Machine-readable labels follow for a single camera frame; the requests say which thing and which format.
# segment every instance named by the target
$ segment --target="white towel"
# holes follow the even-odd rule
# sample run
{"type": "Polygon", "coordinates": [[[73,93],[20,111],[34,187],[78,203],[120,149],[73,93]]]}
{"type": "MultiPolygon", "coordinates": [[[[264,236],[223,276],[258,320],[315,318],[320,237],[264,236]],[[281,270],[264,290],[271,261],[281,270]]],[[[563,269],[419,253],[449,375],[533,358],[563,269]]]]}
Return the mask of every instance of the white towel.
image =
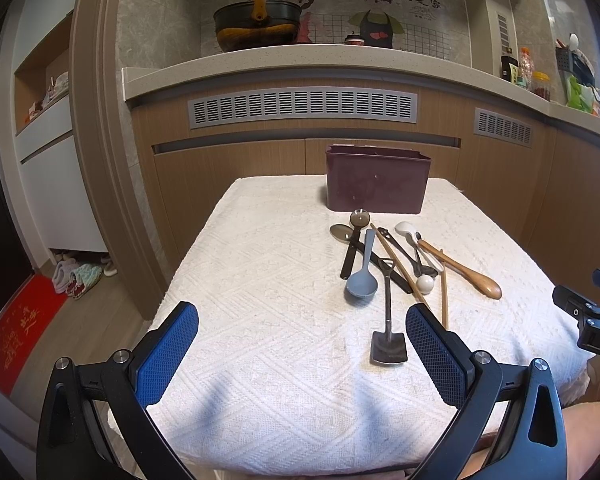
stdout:
{"type": "MultiPolygon", "coordinates": [[[[186,300],[198,308],[200,330],[148,412],[184,459],[270,475],[413,463],[456,412],[408,339],[407,363],[369,362],[372,332],[384,330],[382,274],[371,266],[380,285],[371,302],[347,303],[340,279],[347,246],[329,227],[347,224],[349,215],[326,208],[325,182],[237,180],[180,264],[152,328],[186,300]]],[[[570,388],[568,400],[584,392],[590,354],[576,347],[576,321],[553,305],[552,283],[494,222],[440,179],[429,180],[421,214],[372,214],[400,241],[394,226],[401,220],[500,284],[503,297],[494,301],[447,272],[450,330],[471,350],[510,364],[541,356],[558,390],[570,388]]],[[[386,256],[377,242],[374,251],[386,256]]],[[[361,261],[358,255],[354,271],[361,261]]],[[[392,301],[394,332],[403,332],[414,299],[394,285],[392,301]]],[[[439,279],[427,301],[440,317],[439,279]]],[[[504,408],[496,406],[487,431],[496,430],[504,408]]]]}

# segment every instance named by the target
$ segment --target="shoe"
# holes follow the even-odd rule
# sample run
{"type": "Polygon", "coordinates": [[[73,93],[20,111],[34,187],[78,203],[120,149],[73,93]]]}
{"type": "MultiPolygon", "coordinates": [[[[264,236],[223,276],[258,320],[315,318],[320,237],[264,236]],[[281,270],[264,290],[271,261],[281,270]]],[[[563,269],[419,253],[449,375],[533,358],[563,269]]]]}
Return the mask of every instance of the shoe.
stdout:
{"type": "Polygon", "coordinates": [[[116,264],[112,261],[109,261],[107,265],[104,266],[104,275],[110,278],[111,276],[115,276],[118,273],[116,269],[116,264]]]}
{"type": "Polygon", "coordinates": [[[102,267],[93,264],[84,264],[73,270],[67,294],[79,300],[102,277],[102,267]]]}
{"type": "Polygon", "coordinates": [[[62,294],[67,290],[71,282],[71,271],[77,269],[79,266],[73,258],[58,262],[54,275],[51,278],[56,294],[62,294]]]}

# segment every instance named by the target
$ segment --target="air vent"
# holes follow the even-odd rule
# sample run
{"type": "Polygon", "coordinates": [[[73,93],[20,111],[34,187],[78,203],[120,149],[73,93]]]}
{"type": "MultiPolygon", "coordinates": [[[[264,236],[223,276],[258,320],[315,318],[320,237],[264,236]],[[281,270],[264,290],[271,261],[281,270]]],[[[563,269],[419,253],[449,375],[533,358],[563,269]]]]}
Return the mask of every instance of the air vent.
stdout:
{"type": "Polygon", "coordinates": [[[531,147],[531,126],[482,108],[475,109],[474,134],[531,147]]]}
{"type": "Polygon", "coordinates": [[[268,88],[189,101],[190,127],[281,118],[360,117],[416,122],[418,96],[367,88],[268,88]]]}
{"type": "Polygon", "coordinates": [[[509,44],[509,26],[507,25],[507,19],[501,14],[498,14],[498,28],[500,29],[502,55],[507,56],[512,53],[512,49],[509,44]]]}

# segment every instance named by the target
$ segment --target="blue gripper pad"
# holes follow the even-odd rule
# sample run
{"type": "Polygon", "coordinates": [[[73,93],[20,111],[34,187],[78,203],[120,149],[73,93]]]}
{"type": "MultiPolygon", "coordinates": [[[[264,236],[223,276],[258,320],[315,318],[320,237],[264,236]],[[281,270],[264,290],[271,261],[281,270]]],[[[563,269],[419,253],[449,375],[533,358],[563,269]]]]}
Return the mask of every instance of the blue gripper pad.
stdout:
{"type": "Polygon", "coordinates": [[[445,404],[460,409],[466,399],[468,386],[465,370],[442,342],[432,326],[434,324],[442,330],[441,333],[446,333],[423,304],[413,305],[407,311],[406,329],[411,344],[445,404]]]}
{"type": "Polygon", "coordinates": [[[136,398],[142,408],[162,398],[197,333],[198,311],[189,303],[138,368],[136,398]]]}

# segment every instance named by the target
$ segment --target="cooking pot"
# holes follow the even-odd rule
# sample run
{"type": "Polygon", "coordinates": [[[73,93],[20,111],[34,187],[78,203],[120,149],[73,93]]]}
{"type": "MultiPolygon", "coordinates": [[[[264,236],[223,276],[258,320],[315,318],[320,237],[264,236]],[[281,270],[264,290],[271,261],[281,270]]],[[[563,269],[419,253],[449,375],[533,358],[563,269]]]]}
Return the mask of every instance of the cooking pot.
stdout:
{"type": "Polygon", "coordinates": [[[253,0],[216,10],[216,38],[223,52],[295,43],[301,9],[281,0],[253,0]]]}

